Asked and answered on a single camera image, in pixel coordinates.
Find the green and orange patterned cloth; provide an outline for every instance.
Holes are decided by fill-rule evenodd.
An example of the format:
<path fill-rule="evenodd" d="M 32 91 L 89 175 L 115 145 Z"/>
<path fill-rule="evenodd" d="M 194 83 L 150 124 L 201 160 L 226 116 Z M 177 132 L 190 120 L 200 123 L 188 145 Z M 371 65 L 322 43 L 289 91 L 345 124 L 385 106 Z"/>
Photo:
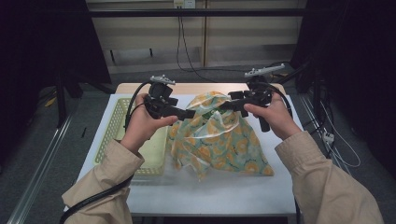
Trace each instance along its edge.
<path fill-rule="evenodd" d="M 176 168 L 191 165 L 199 179 L 209 167 L 231 172 L 274 175 L 254 130 L 239 112 L 221 110 L 229 96 L 211 91 L 197 95 L 186 109 L 193 119 L 175 123 L 168 132 L 167 148 Z"/>

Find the person's left hand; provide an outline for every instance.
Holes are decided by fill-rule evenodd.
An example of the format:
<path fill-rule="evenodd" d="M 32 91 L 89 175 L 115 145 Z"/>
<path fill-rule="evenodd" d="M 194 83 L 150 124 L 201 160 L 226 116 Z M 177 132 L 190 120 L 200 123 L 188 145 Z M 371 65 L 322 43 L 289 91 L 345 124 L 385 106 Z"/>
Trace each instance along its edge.
<path fill-rule="evenodd" d="M 128 129 L 120 143 L 136 154 L 143 144 L 161 127 L 171 125 L 177 121 L 177 116 L 169 116 L 161 119 L 151 117 L 143 105 L 146 93 L 138 94 L 134 101 L 137 109 L 132 114 Z"/>

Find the hand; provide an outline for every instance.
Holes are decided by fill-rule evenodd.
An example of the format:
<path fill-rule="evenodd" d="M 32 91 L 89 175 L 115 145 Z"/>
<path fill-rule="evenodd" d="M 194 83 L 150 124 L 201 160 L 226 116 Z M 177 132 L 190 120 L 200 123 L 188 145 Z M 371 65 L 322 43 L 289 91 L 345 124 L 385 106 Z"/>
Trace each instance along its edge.
<path fill-rule="evenodd" d="M 145 93 L 136 96 L 134 101 L 137 109 L 132 114 L 120 143 L 136 154 L 143 144 L 161 127 L 171 125 L 177 121 L 177 116 L 169 116 L 161 119 L 154 119 L 146 110 L 144 103 Z"/>
<path fill-rule="evenodd" d="M 282 140 L 301 132 L 301 129 L 291 118 L 288 109 L 285 107 L 282 97 L 276 92 L 273 92 L 271 104 L 268 107 L 246 104 L 244 108 L 255 117 L 263 117 L 271 126 L 275 135 Z"/>

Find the white cable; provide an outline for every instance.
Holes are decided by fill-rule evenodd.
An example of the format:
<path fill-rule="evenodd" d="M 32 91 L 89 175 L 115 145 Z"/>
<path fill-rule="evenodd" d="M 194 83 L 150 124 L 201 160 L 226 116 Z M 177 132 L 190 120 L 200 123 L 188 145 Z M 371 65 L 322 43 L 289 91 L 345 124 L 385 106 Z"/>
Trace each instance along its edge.
<path fill-rule="evenodd" d="M 332 127 L 334 128 L 334 131 L 338 134 L 338 136 L 340 136 L 340 138 L 349 146 L 349 148 L 350 148 L 350 149 L 352 150 L 352 152 L 355 154 L 356 158 L 357 158 L 358 161 L 359 161 L 358 164 L 357 164 L 357 165 L 349 164 L 348 162 L 344 161 L 340 156 L 338 156 L 338 155 L 332 150 L 332 147 L 330 147 L 329 144 L 325 144 L 325 145 L 329 147 L 329 150 L 332 152 L 332 154 L 333 154 L 336 158 L 338 158 L 343 164 L 345 164 L 345 165 L 347 165 L 347 166 L 350 166 L 350 167 L 359 167 L 359 166 L 361 165 L 361 158 L 359 157 L 358 153 L 356 153 L 356 151 L 353 149 L 353 147 L 343 138 L 343 136 L 341 136 L 341 134 L 340 134 L 339 132 L 337 132 L 337 130 L 335 129 L 334 125 L 332 124 L 332 121 L 331 121 L 331 119 L 330 119 L 329 114 L 328 114 L 327 111 L 326 111 L 326 108 L 324 107 L 324 105 L 323 105 L 323 103 L 322 103 L 321 101 L 320 101 L 320 104 L 321 104 L 321 106 L 323 107 L 324 112 L 326 113 L 327 119 L 329 120 L 330 124 L 331 124 Z"/>

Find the sleeve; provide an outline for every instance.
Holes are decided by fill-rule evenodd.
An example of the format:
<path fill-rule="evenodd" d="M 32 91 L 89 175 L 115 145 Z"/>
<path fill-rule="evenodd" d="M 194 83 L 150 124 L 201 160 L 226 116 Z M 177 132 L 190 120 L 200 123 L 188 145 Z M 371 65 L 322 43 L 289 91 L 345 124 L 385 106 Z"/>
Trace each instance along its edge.
<path fill-rule="evenodd" d="M 136 156 L 117 141 L 112 140 L 105 152 L 101 164 L 96 165 L 84 175 L 62 197 L 68 207 L 121 183 L 130 177 L 142 165 L 144 159 Z M 105 197 L 102 200 L 88 204 L 66 223 L 132 223 L 126 199 L 129 188 Z"/>
<path fill-rule="evenodd" d="M 304 223 L 384 222 L 373 195 L 327 160 L 309 133 L 291 136 L 276 152 L 291 174 Z"/>

